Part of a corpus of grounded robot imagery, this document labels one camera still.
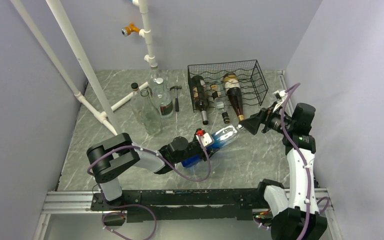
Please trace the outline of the blue square glass bottle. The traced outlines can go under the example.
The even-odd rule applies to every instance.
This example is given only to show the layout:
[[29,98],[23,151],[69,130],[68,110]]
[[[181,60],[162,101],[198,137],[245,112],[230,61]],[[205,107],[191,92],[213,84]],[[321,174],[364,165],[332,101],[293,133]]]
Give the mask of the blue square glass bottle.
[[[238,124],[238,125],[228,125],[226,127],[221,128],[220,130],[212,133],[212,137],[215,140],[216,143],[218,143],[218,150],[222,149],[223,147],[226,147],[230,143],[234,142],[240,135],[240,132],[244,130],[244,128]],[[190,168],[199,162],[184,162],[182,161],[181,164],[184,168]]]

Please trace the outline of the clear bottle black gold cap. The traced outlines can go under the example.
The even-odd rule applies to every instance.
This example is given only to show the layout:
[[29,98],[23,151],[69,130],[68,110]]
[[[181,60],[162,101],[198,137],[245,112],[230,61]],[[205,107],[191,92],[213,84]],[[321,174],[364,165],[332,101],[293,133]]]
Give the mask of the clear bottle black gold cap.
[[210,83],[209,87],[215,108],[221,112],[223,122],[229,124],[231,122],[228,114],[229,103],[227,102],[226,92],[222,83],[215,80]]

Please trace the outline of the clear bottle black gold label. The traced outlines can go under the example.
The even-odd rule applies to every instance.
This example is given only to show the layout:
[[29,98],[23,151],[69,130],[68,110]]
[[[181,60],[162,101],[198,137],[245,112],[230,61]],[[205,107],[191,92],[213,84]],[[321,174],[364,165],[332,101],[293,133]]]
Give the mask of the clear bottle black gold label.
[[152,103],[148,89],[141,90],[140,96],[142,101],[141,118],[145,130],[149,135],[158,135],[162,131],[162,119]]

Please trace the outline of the clear glass bottle silver cap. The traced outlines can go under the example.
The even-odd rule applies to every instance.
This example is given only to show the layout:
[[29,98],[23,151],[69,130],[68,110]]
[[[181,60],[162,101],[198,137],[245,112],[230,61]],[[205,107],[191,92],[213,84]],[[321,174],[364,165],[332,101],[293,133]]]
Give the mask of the clear glass bottle silver cap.
[[159,111],[160,117],[162,119],[168,119],[174,112],[171,91],[162,77],[157,77],[153,83],[152,98],[154,105]]

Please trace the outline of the clear bottle red black label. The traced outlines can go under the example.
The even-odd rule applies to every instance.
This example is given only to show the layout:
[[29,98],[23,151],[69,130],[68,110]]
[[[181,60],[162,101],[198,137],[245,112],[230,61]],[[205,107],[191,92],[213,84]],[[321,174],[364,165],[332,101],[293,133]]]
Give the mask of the clear bottle red black label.
[[132,89],[132,98],[130,99],[130,106],[132,108],[132,112],[139,124],[143,123],[142,118],[142,109],[143,109],[143,103],[142,103],[142,96],[141,91],[139,88],[139,85],[136,82],[133,82],[131,85]]

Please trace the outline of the clear round glass bottle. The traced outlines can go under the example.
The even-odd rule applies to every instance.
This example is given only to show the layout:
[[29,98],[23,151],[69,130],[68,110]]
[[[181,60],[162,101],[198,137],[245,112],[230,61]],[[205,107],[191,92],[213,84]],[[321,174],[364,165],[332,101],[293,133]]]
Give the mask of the clear round glass bottle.
[[157,88],[157,79],[161,76],[159,66],[156,62],[150,64],[150,75],[148,80],[149,93],[152,96]]

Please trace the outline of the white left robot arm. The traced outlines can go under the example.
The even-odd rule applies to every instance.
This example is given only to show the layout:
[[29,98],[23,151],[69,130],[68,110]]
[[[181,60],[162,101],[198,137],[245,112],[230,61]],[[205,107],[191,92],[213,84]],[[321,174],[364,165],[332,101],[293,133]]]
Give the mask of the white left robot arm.
[[86,155],[90,163],[87,173],[94,177],[104,196],[104,204],[111,210],[119,209],[124,196],[119,176],[131,167],[163,175],[176,169],[176,164],[191,167],[206,161],[221,146],[212,135],[197,130],[192,141],[175,137],[158,150],[150,150],[133,142],[128,133],[121,133],[91,146]]

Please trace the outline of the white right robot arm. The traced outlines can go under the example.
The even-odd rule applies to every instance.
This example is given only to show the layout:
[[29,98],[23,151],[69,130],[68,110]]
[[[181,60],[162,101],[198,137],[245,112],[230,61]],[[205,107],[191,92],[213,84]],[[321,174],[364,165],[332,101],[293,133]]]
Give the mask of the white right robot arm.
[[279,182],[265,179],[255,194],[256,203],[271,209],[269,225],[274,240],[318,240],[328,227],[328,220],[321,213],[314,183],[316,141],[310,135],[316,109],[306,103],[298,103],[292,116],[281,115],[282,108],[262,108],[258,113],[241,120],[239,124],[252,135],[260,125],[262,133],[269,130],[283,135],[285,155],[288,161],[290,183],[286,192]]

